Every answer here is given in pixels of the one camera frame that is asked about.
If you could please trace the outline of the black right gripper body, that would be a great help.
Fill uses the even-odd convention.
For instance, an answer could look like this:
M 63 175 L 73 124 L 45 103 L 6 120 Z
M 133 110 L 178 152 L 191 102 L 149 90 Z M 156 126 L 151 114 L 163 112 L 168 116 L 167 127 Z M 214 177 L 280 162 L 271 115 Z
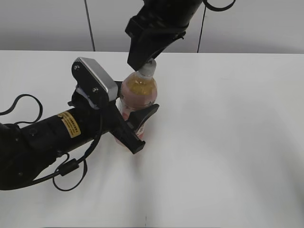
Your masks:
M 130 18 L 125 32 L 133 41 L 175 41 L 186 34 L 184 27 L 170 24 L 147 7 L 142 7 L 137 15 Z

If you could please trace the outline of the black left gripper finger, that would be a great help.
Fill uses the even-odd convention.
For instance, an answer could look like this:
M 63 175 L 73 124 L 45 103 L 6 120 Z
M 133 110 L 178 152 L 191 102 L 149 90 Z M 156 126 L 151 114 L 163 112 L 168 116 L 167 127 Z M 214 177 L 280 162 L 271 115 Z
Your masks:
M 138 131 L 141 126 L 158 111 L 159 107 L 160 106 L 158 104 L 153 104 L 144 109 L 130 112 L 127 119 L 128 126 L 133 131 Z
M 115 86 L 114 86 L 114 92 L 115 92 L 115 98 L 118 99 L 121 94 L 121 87 L 122 87 L 122 81 L 114 81 Z

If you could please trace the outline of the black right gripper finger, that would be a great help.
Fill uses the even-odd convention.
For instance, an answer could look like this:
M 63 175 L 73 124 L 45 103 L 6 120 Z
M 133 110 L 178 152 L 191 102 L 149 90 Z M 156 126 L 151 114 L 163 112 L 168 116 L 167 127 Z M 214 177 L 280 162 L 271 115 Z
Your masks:
M 153 53 L 151 58 L 155 59 L 165 48 L 167 48 L 171 43 L 178 40 L 180 37 L 178 34 L 163 34 L 156 37 L 152 42 Z
M 128 27 L 127 34 L 131 38 L 127 63 L 133 70 L 139 70 L 149 59 L 156 58 L 162 52 L 160 28 Z

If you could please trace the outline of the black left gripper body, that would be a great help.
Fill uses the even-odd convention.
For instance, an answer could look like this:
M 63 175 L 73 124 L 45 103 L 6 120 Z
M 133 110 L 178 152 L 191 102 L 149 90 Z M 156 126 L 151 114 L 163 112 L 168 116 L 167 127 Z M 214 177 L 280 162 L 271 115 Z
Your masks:
M 142 150 L 145 142 L 141 141 L 122 118 L 115 101 L 109 101 L 108 95 L 97 97 L 97 109 L 93 109 L 88 99 L 78 92 L 72 94 L 68 103 L 81 133 L 88 139 L 95 138 L 99 133 L 111 133 L 133 154 Z

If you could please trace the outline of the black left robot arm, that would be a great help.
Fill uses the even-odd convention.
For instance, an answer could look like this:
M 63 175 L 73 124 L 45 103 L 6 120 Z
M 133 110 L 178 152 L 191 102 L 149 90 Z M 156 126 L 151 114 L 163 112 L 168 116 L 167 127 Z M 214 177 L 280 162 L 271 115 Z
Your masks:
M 78 83 L 69 102 L 71 109 L 47 119 L 38 117 L 26 127 L 18 123 L 0 126 L 0 188 L 16 190 L 39 184 L 76 170 L 98 145 L 101 136 L 111 133 L 132 153 L 143 149 L 145 142 L 136 131 L 157 112 L 153 104 L 131 112 L 123 119 L 107 92 L 97 83 Z M 79 159 L 66 159 L 43 178 L 39 174 L 57 158 L 90 143 Z

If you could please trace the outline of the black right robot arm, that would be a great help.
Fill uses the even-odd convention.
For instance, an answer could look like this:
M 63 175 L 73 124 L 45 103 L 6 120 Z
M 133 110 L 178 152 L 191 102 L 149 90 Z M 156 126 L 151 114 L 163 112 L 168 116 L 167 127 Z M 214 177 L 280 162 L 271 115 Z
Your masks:
M 128 65 L 137 71 L 183 38 L 201 4 L 201 0 L 145 0 L 125 29 L 131 39 Z

